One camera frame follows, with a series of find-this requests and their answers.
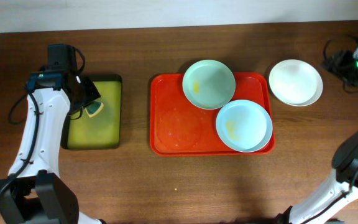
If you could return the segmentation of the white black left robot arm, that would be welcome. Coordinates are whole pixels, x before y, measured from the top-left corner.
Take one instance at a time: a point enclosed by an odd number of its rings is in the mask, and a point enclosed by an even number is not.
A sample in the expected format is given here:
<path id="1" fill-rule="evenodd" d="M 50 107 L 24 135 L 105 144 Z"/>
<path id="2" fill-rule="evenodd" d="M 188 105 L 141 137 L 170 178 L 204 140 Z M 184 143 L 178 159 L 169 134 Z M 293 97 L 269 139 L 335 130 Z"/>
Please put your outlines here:
<path id="1" fill-rule="evenodd" d="M 0 215 L 6 223 L 102 223 L 80 212 L 58 168 L 65 120 L 100 97 L 95 85 L 88 77 L 41 72 L 25 90 L 27 118 L 14 163 L 0 179 Z"/>

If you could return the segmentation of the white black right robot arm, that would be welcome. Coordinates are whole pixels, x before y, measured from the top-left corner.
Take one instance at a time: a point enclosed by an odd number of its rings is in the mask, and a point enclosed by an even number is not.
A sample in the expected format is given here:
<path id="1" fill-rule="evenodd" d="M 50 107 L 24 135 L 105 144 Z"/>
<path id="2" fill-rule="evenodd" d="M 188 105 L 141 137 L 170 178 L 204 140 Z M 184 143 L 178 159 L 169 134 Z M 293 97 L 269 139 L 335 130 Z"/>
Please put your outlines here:
<path id="1" fill-rule="evenodd" d="M 358 37 L 355 50 L 324 55 L 322 67 L 343 82 L 343 90 L 358 87 Z M 358 200 L 358 132 L 337 149 L 328 178 L 305 201 L 288 207 L 270 223 L 326 223 L 349 203 Z"/>

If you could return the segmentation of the yellow green scrub sponge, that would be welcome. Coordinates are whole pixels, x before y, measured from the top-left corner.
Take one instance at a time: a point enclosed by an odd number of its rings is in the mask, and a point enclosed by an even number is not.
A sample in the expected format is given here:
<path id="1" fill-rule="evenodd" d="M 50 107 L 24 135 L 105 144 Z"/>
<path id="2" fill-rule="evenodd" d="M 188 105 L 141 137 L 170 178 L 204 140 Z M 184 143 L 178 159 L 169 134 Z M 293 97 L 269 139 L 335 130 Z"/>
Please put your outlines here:
<path id="1" fill-rule="evenodd" d="M 92 117 L 96 116 L 98 113 L 100 113 L 101 110 L 103 109 L 103 107 L 104 107 L 104 104 L 102 102 L 93 101 L 86 107 L 86 113 L 90 118 L 92 118 Z"/>

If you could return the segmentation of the mint green plate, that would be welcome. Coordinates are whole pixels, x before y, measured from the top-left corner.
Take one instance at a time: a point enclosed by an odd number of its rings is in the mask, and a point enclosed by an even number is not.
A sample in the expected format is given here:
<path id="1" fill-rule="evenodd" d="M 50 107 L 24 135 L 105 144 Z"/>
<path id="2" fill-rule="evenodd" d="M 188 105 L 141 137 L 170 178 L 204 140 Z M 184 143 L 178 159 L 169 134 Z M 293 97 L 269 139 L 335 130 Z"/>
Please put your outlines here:
<path id="1" fill-rule="evenodd" d="M 186 70 L 182 89 L 192 105 L 215 110 L 230 102 L 236 90 L 236 81 L 225 64 L 216 60 L 200 60 Z"/>

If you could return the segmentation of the white plate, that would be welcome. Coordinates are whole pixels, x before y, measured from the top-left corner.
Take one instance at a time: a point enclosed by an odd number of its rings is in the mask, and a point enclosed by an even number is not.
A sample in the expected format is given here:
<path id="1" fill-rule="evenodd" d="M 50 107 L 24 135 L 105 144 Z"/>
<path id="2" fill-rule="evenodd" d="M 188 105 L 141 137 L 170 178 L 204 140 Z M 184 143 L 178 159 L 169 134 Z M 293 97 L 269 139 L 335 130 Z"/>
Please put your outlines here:
<path id="1" fill-rule="evenodd" d="M 290 106 L 309 106 L 323 93 L 323 80 L 312 65 L 295 59 L 278 62 L 271 69 L 268 83 L 272 93 Z"/>

